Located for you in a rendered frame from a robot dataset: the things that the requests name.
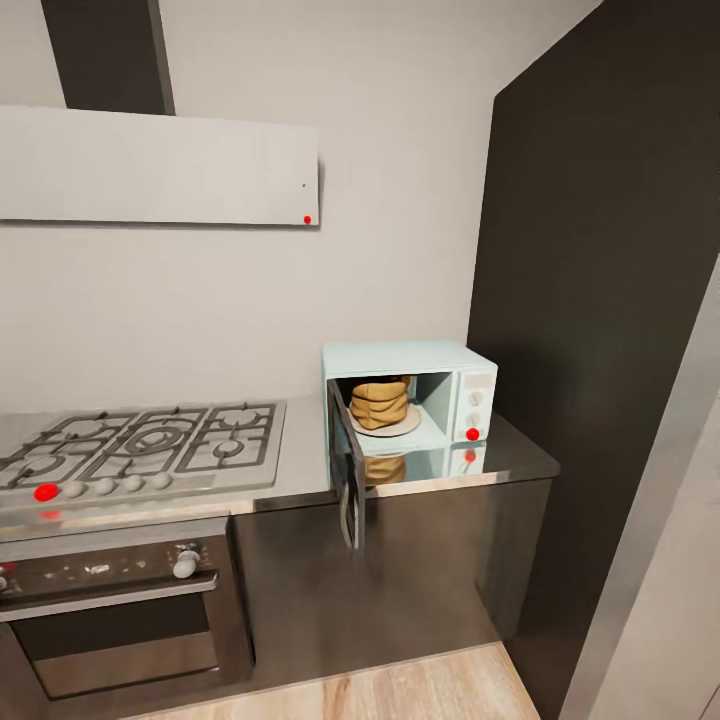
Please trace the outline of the popcorn bag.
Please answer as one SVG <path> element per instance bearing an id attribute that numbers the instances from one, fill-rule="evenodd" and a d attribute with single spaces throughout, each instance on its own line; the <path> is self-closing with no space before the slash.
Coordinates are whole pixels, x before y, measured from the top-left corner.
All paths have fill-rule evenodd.
<path id="1" fill-rule="evenodd" d="M 349 377 L 349 411 L 365 429 L 398 423 L 407 416 L 410 378 L 408 373 Z"/>

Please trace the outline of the microwave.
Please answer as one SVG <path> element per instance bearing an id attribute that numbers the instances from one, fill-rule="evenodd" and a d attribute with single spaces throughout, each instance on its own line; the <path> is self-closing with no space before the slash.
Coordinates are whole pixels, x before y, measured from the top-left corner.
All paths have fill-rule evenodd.
<path id="1" fill-rule="evenodd" d="M 340 524 L 351 565 L 364 565 L 363 451 L 482 441 L 488 437 L 498 365 L 453 339 L 321 345 L 323 407 Z M 407 416 L 365 429 L 349 411 L 349 377 L 408 373 Z"/>

